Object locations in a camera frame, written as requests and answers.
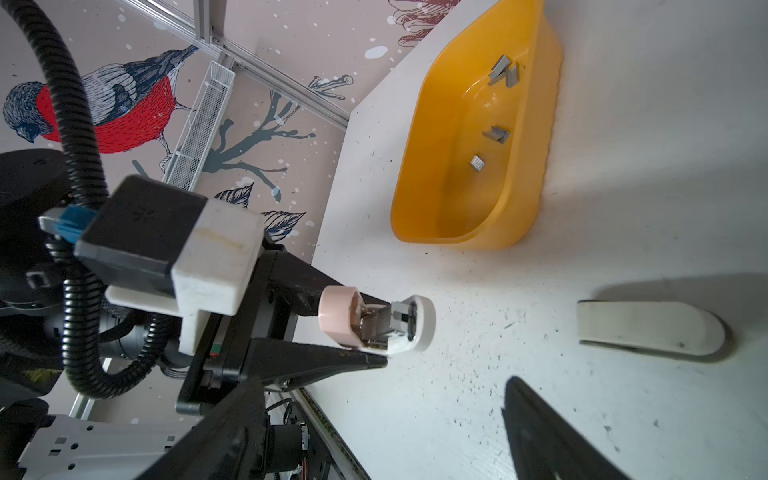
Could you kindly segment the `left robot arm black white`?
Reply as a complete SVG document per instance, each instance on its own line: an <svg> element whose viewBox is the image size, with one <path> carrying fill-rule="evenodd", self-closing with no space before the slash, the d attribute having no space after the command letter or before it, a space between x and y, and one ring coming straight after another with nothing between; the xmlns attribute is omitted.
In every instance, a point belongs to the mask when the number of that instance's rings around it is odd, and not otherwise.
<svg viewBox="0 0 768 480"><path fill-rule="evenodd" d="M100 208L71 201L62 152L1 157L1 475L5 479L262 479L305 468L309 430L274 425L265 388L382 368L342 343L294 343L338 282L265 237L240 207L140 176ZM68 368L122 394L159 363L185 369L189 432L90 423L45 402Z"/></svg>

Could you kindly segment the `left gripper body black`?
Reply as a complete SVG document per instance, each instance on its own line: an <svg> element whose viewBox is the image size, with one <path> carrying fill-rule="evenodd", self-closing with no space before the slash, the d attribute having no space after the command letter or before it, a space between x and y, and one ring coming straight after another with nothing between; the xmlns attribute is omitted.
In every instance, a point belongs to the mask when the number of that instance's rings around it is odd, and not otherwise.
<svg viewBox="0 0 768 480"><path fill-rule="evenodd" d="M237 313L210 316L175 403L178 414L204 416L239 385L252 339L293 339L298 314L288 294L272 284L286 253L265 239Z"/></svg>

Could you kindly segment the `yellow plastic tray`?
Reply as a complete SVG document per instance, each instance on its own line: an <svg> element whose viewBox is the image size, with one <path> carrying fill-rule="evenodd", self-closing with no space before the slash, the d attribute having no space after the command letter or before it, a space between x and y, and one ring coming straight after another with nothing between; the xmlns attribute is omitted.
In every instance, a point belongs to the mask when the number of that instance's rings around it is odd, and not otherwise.
<svg viewBox="0 0 768 480"><path fill-rule="evenodd" d="M488 85L506 55L520 82ZM391 227L406 243L503 249L539 211L563 53L540 1L500 1L458 34L428 71L395 188ZM482 134L492 126L510 137ZM480 156L481 172L469 162Z"/></svg>

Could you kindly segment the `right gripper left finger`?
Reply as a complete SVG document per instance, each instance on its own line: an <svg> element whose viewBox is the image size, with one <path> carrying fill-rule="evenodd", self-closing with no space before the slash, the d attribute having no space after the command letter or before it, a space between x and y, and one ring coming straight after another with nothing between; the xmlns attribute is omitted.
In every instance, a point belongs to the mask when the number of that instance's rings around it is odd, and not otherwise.
<svg viewBox="0 0 768 480"><path fill-rule="evenodd" d="M262 381L240 383L141 479L262 479L266 475Z"/></svg>

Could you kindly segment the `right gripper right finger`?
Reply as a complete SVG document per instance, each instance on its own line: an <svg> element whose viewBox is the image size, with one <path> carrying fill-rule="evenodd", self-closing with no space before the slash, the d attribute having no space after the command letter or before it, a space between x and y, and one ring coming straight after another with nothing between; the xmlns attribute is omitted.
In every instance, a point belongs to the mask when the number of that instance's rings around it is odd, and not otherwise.
<svg viewBox="0 0 768 480"><path fill-rule="evenodd" d="M519 377L502 414L519 479L628 479Z"/></svg>

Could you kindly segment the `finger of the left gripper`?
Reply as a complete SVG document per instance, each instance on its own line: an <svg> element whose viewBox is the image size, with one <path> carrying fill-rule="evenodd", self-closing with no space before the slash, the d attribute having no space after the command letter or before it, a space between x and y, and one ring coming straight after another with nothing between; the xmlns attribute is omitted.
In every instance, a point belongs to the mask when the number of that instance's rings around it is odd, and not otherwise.
<svg viewBox="0 0 768 480"><path fill-rule="evenodd" d="M274 257L267 283L300 316L317 316L326 287L341 283L287 251L272 250Z"/></svg>
<svg viewBox="0 0 768 480"><path fill-rule="evenodd" d="M239 381L257 378L262 386L288 392L343 373L385 368L385 356L282 340L252 339Z"/></svg>

